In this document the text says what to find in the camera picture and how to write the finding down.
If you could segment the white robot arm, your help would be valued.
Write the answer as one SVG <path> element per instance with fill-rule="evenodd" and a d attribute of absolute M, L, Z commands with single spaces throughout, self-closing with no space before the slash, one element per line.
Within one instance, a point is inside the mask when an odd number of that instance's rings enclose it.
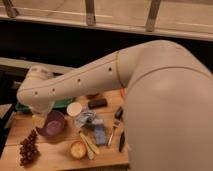
<path fill-rule="evenodd" d="M 119 88 L 131 171 L 213 171 L 213 73 L 177 43 L 125 48 L 56 78 L 32 67 L 17 98 L 47 113 L 56 100 Z"/>

